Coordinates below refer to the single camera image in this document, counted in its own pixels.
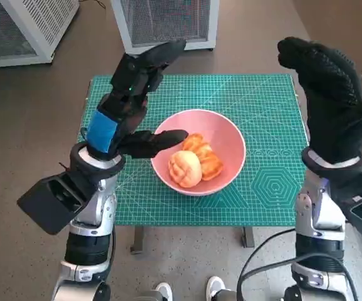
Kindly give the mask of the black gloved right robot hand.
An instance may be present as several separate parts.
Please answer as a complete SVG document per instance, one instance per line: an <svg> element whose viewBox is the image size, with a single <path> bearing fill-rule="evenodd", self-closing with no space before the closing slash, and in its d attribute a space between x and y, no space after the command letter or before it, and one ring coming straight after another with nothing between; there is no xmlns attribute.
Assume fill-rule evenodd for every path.
<svg viewBox="0 0 362 301"><path fill-rule="evenodd" d="M279 64L295 70L307 100L309 147L330 164L359 156L362 86L354 63L341 51L287 37L277 44Z"/></svg>

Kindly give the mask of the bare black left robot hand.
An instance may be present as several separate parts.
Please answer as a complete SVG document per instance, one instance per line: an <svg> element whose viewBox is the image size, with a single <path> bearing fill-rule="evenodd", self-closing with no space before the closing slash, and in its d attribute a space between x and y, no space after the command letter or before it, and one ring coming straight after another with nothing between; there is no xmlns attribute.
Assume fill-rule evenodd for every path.
<svg viewBox="0 0 362 301"><path fill-rule="evenodd" d="M96 107L86 130L88 152L97 159L112 159L121 141L134 133L147 113L147 94L163 80L163 71L183 52L187 42L173 40L139 55L124 53L110 80L112 90Z"/></svg>

